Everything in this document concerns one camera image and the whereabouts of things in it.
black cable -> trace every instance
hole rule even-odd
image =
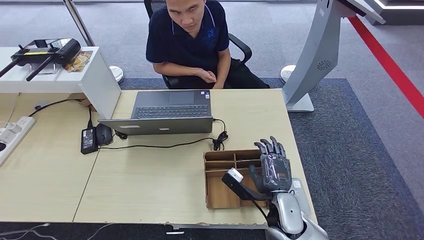
[[[92,129],[93,128],[92,110],[90,109],[90,106],[88,106],[88,112],[90,113],[90,119],[88,120],[87,128]]]
[[[128,138],[128,135],[125,133],[122,133],[120,131],[115,130],[115,135],[118,136],[121,140],[125,140]]]
[[[192,141],[192,142],[186,142],[186,143],[179,143],[179,144],[175,144],[175,145],[171,145],[171,146],[152,146],[152,145],[132,145],[132,146],[122,146],[122,147],[100,147],[99,149],[129,149],[129,148],[157,148],[157,149],[170,149],[170,148],[174,148],[174,147],[178,147],[178,146],[184,146],[184,145],[190,145],[190,144],[195,144],[198,143],[200,141],[203,140],[212,140],[213,143],[213,150],[215,151],[220,151],[221,150],[221,145],[222,145],[222,150],[225,150],[225,145],[224,145],[224,141],[228,139],[228,135],[227,135],[227,127],[225,125],[225,122],[221,119],[217,119],[214,118],[213,121],[220,121],[224,124],[224,131],[221,132],[218,136],[217,139],[214,139],[212,137],[205,137],[196,141]],[[126,139],[127,135],[123,134],[122,132],[116,131],[115,130],[115,134],[121,138],[121,139]]]
[[[60,103],[63,103],[63,102],[69,101],[69,100],[76,100],[76,99],[64,99],[64,100],[60,100],[60,101],[56,101],[56,102],[52,102],[52,103],[50,103],[50,104],[47,104],[47,105],[42,106],[42,107],[40,107],[39,109],[35,110],[35,111],[34,111],[33,113],[31,113],[28,117],[32,117],[34,114],[36,114],[36,113],[40,112],[41,110],[43,110],[43,109],[45,109],[45,108],[48,108],[48,107],[52,106],[52,105],[60,104]]]
[[[258,203],[256,203],[256,201],[255,201],[255,200],[252,200],[252,203],[253,203],[253,204],[257,207],[257,209],[259,209],[259,211],[260,211],[260,213],[262,213],[263,217],[264,217],[265,219],[267,219],[267,215],[265,215],[264,210],[262,210],[262,208],[258,205]]]

drone controller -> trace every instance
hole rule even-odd
[[[50,63],[69,63],[81,50],[81,45],[73,38],[39,39],[25,47],[19,45],[19,48],[19,51],[10,57],[12,62],[0,71],[0,78],[16,65],[22,67],[26,64],[39,64],[26,78],[29,82]]]

laptop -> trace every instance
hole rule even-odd
[[[211,133],[209,90],[139,91],[131,119],[98,120],[127,135]]]

chair armrest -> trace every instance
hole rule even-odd
[[[245,64],[252,57],[251,48],[247,46],[244,42],[242,42],[240,39],[238,39],[236,36],[234,36],[233,34],[228,33],[228,36],[229,36],[229,40],[243,51],[244,59],[241,61],[241,63]]]
[[[168,87],[168,89],[180,89],[180,81],[178,80],[178,77],[175,76],[165,76],[162,75],[163,81],[165,82],[165,85]]]

